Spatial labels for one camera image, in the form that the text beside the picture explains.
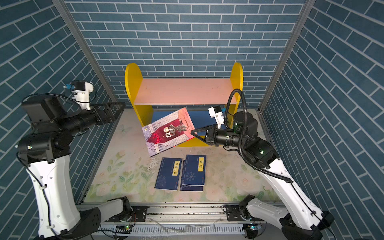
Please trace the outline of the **illustrated red grey book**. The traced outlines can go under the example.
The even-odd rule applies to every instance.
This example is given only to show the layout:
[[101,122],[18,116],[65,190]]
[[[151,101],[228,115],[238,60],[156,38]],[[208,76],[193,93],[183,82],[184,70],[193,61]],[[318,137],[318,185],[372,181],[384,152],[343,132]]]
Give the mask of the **illustrated red grey book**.
[[186,108],[172,112],[144,127],[142,131],[150,157],[194,138],[194,124]]

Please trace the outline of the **blue book yellow label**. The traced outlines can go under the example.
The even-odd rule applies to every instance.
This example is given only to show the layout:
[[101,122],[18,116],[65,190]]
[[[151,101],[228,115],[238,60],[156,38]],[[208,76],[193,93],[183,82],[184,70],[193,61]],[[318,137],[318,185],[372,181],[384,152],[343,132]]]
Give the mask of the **blue book yellow label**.
[[206,159],[206,155],[186,155],[183,163],[183,185],[198,187],[205,185]]

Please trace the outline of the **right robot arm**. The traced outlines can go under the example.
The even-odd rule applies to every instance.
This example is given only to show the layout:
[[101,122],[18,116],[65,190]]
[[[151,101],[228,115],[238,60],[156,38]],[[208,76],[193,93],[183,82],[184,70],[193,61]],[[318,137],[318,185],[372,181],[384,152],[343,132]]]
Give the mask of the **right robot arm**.
[[221,124],[194,129],[191,134],[210,146],[228,147],[238,152],[244,162],[271,185],[284,206],[266,204],[253,195],[239,203],[242,219],[261,219],[281,229],[288,240],[320,240],[322,230],[335,218],[322,211],[294,181],[274,147],[258,135],[258,122],[250,113],[237,112],[233,128]]

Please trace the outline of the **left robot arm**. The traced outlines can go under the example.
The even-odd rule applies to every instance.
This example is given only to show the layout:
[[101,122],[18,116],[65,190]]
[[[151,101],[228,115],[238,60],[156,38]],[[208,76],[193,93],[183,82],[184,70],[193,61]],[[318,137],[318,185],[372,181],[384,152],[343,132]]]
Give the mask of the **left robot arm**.
[[79,103],[69,114],[62,95],[33,94],[22,101],[32,132],[18,144],[17,158],[31,177],[39,210],[39,240],[78,240],[101,230],[109,219],[128,222],[134,212],[126,197],[79,211],[70,179],[70,145],[75,136],[95,125],[115,122],[125,104]]

